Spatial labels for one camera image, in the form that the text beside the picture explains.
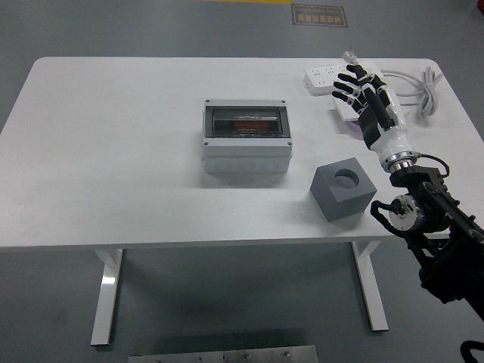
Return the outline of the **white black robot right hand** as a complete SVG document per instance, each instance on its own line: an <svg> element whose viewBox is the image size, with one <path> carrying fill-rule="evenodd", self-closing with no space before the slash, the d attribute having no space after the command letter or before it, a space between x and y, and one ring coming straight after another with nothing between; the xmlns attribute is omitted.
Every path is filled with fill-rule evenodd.
<svg viewBox="0 0 484 363"><path fill-rule="evenodd" d="M399 163L414 165L417 153L408 141L408 128L396 96L378 75L361 65L349 64L346 69L346 73L337 75L332 96L357 113L367 149L378 155L386 172L392 172Z"/></svg>

